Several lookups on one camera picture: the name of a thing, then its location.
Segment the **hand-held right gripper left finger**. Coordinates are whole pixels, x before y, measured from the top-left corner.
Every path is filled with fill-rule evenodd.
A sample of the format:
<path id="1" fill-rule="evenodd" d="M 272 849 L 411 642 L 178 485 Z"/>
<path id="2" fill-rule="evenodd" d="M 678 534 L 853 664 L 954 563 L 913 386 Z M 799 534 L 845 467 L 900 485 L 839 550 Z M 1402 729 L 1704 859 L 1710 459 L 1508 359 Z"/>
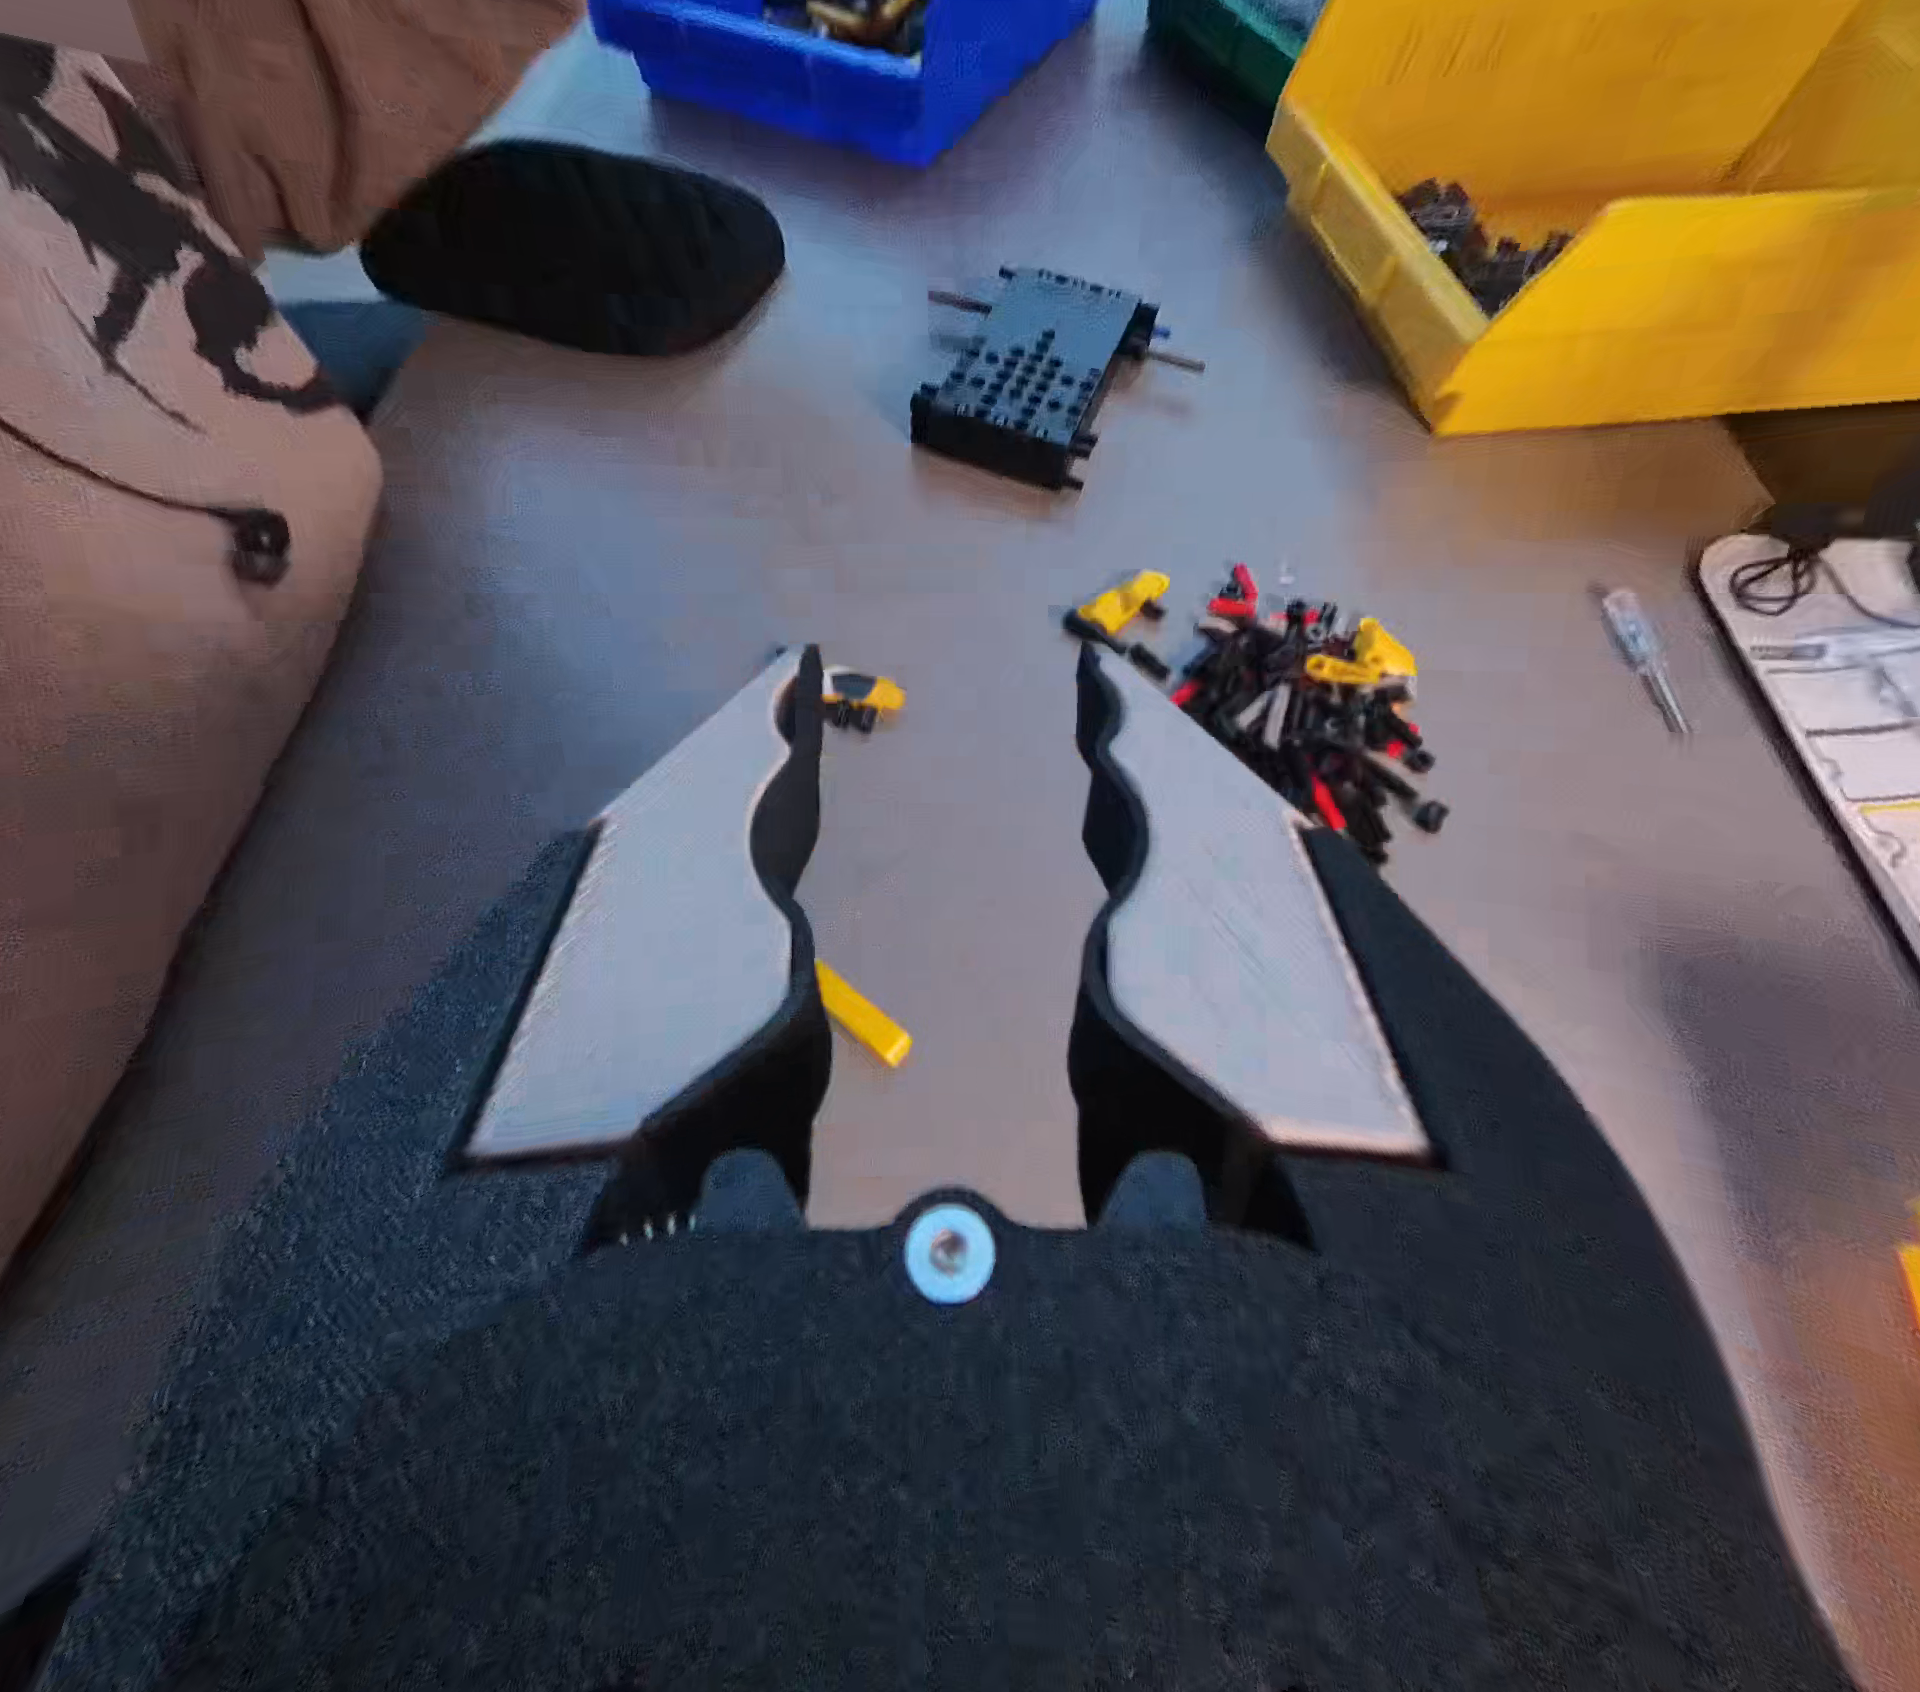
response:
<path id="1" fill-rule="evenodd" d="M 823 642 L 780 647 L 592 819 L 474 1095 L 466 1160 L 607 1153 L 814 998 Z"/>

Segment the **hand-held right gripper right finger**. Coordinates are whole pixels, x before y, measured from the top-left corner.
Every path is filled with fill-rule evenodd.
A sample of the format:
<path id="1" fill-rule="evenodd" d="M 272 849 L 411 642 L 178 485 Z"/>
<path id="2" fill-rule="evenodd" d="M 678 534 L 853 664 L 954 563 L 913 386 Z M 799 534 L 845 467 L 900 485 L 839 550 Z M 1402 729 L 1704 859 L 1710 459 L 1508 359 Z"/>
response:
<path id="1" fill-rule="evenodd" d="M 1227 1126 L 1283 1148 L 1431 1153 L 1316 878 L 1322 828 L 1122 647 L 1080 642 L 1080 819 L 1102 878 L 1090 998 Z"/>

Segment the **grey desk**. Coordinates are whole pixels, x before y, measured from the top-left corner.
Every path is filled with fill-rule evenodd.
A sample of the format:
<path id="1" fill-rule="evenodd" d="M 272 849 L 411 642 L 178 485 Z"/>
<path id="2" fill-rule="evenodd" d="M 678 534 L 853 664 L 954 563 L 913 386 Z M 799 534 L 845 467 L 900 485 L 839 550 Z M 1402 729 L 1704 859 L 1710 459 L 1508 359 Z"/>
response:
<path id="1" fill-rule="evenodd" d="M 1857 1687 L 1917 1687 L 1917 977 L 1695 601 L 1762 507 L 1712 424 L 1431 444 L 1286 221 L 1267 150 L 1107 0 L 923 177 L 660 109 L 572 30 L 495 118 L 758 190 L 786 281 L 692 359 L 438 325 L 373 418 L 362 601 L 84 1175 L 4 1289 L 4 1609 L 122 1469 L 221 1216 L 354 1054 L 516 883 L 791 640 L 903 683 L 839 738 L 823 953 L 913 1033 L 839 1054 L 814 1210 L 966 1181 L 1069 1221 L 1065 1042 L 1102 878 L 1057 609 L 1227 569 L 1420 654 L 1445 834 L 1394 887 L 1580 1088 L 1670 1221 Z M 1164 308 L 1080 492 L 913 450 L 1000 266 Z M 1695 738 L 1622 664 L 1631 586 Z"/>

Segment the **plain yellow bar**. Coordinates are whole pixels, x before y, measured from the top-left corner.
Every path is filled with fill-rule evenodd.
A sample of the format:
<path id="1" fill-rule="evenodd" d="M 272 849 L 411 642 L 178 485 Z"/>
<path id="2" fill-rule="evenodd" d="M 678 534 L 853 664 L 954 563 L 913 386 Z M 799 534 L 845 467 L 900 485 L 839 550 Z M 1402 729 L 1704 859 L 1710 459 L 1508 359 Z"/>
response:
<path id="1" fill-rule="evenodd" d="M 886 1016 L 877 998 L 866 998 L 845 977 L 839 977 L 824 961 L 814 961 L 814 990 L 841 1036 L 853 1036 L 865 1054 L 875 1054 L 884 1068 L 903 1068 L 913 1054 L 913 1033 Z"/>

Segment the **pile of small building pins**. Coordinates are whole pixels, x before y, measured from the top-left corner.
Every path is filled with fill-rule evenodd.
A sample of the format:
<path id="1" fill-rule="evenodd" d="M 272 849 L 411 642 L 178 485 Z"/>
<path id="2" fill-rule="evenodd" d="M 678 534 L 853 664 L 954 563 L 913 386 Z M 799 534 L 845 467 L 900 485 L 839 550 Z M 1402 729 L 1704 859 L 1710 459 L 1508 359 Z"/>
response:
<path id="1" fill-rule="evenodd" d="M 1170 706 L 1306 827 L 1348 834 L 1371 867 L 1399 827 L 1445 828 L 1452 806 L 1427 783 L 1437 749 L 1416 723 L 1420 659 L 1388 622 L 1330 598 L 1267 598 L 1242 563 L 1193 622 Z"/>

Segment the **yellow piece with black pins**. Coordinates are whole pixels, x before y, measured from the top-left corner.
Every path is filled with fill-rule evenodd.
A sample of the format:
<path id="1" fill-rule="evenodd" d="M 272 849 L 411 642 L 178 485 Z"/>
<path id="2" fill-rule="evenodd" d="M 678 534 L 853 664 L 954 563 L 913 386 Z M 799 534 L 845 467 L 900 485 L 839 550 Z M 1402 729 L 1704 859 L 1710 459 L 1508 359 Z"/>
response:
<path id="1" fill-rule="evenodd" d="M 1065 634 L 1114 647 L 1154 683 L 1167 683 L 1170 664 L 1154 642 L 1133 640 L 1134 622 L 1164 622 L 1164 621 L 1167 621 L 1167 574 L 1143 569 L 1134 579 L 1065 609 Z"/>

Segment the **person's beige sweatshirt torso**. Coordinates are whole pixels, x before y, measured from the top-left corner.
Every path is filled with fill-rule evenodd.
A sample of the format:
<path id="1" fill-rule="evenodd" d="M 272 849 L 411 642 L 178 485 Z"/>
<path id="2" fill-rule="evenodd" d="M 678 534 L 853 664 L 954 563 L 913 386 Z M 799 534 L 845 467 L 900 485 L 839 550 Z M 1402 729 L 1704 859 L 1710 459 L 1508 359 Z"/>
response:
<path id="1" fill-rule="evenodd" d="M 313 696 L 380 462 L 107 63 L 0 63 L 11 1267 Z"/>

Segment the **white booklet stand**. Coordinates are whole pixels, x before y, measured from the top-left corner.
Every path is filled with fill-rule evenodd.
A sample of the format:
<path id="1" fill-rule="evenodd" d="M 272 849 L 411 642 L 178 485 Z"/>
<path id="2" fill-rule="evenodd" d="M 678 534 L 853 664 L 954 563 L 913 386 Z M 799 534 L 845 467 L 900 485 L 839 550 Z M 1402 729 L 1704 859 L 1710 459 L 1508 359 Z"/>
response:
<path id="1" fill-rule="evenodd" d="M 1920 961 L 1920 527 L 1776 507 L 1695 582 L 1810 806 Z"/>

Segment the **heap of small black pieces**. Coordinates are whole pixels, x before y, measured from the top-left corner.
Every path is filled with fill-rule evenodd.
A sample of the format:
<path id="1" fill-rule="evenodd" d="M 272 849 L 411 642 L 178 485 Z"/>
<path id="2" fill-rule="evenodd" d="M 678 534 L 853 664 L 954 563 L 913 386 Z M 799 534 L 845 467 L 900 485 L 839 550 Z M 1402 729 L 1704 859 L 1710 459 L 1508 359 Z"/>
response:
<path id="1" fill-rule="evenodd" d="M 1577 241 L 1577 234 L 1539 241 L 1492 234 L 1458 178 L 1402 186 L 1399 208 L 1481 315 L 1501 315 Z"/>

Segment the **black flat pad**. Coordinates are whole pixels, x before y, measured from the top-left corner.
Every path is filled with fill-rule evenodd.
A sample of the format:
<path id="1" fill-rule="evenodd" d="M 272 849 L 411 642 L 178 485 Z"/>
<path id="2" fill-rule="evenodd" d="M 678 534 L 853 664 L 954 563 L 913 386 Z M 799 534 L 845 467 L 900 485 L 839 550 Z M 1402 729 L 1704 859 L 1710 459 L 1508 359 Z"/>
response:
<path id="1" fill-rule="evenodd" d="M 1749 473 L 1762 478 L 1756 529 L 1776 510 L 1837 507 L 1857 534 L 1917 534 L 1920 522 L 1920 408 L 1793 408 L 1731 418 Z"/>

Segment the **heap of gears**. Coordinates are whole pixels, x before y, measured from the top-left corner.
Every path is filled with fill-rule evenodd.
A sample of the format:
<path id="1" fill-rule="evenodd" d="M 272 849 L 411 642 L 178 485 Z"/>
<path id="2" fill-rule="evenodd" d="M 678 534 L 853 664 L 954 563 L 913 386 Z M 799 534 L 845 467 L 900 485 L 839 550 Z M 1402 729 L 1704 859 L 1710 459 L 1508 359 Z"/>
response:
<path id="1" fill-rule="evenodd" d="M 829 46 L 918 63 L 929 0 L 764 0 L 758 20 Z"/>

